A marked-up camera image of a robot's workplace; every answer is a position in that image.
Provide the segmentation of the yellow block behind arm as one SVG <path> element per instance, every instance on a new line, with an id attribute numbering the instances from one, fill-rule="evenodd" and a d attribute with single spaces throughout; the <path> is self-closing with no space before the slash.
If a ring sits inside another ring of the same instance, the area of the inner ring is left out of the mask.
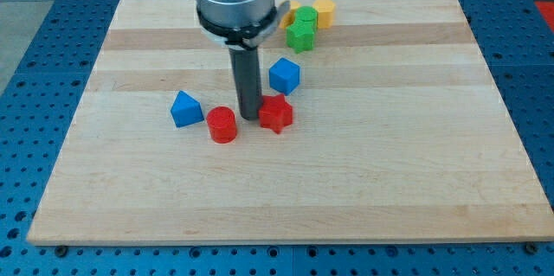
<path id="1" fill-rule="evenodd" d="M 301 6 L 301 3 L 296 0 L 290 1 L 290 7 L 288 12 L 281 18 L 279 28 L 280 29 L 286 29 L 288 26 L 290 26 L 295 19 L 295 13 L 296 10 Z"/>

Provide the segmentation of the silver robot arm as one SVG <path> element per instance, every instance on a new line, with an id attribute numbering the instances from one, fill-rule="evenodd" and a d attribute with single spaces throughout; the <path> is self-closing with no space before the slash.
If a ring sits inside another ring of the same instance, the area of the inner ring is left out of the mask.
<path id="1" fill-rule="evenodd" d="M 196 14 L 204 34 L 229 49 L 241 116 L 259 118 L 262 105 L 258 47 L 278 28 L 290 11 L 288 1 L 195 0 Z"/>

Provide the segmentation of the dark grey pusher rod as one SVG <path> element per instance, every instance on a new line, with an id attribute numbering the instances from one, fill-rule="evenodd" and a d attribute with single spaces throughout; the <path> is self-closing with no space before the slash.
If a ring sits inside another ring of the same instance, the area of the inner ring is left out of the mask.
<path id="1" fill-rule="evenodd" d="M 256 120 L 262 105 L 258 49 L 230 48 L 229 56 L 240 114 L 246 120 Z"/>

